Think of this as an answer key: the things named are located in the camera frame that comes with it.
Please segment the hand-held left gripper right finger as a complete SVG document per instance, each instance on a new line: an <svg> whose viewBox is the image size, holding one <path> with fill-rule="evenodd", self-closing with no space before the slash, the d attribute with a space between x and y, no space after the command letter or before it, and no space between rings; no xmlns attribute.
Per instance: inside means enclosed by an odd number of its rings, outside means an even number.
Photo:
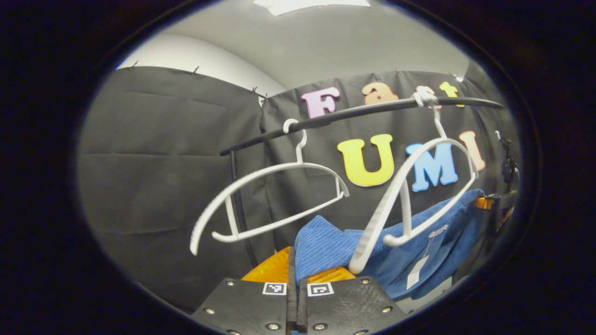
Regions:
<svg viewBox="0 0 596 335"><path fill-rule="evenodd" d="M406 318L371 276L310 283L300 281L296 335L373 335Z"/></svg>

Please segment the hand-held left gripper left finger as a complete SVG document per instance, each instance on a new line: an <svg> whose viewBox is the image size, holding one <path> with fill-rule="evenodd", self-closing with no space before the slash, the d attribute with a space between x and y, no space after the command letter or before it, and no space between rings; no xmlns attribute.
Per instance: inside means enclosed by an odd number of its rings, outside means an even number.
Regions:
<svg viewBox="0 0 596 335"><path fill-rule="evenodd" d="M289 335L291 247L241 279L226 277L191 315L224 335Z"/></svg>

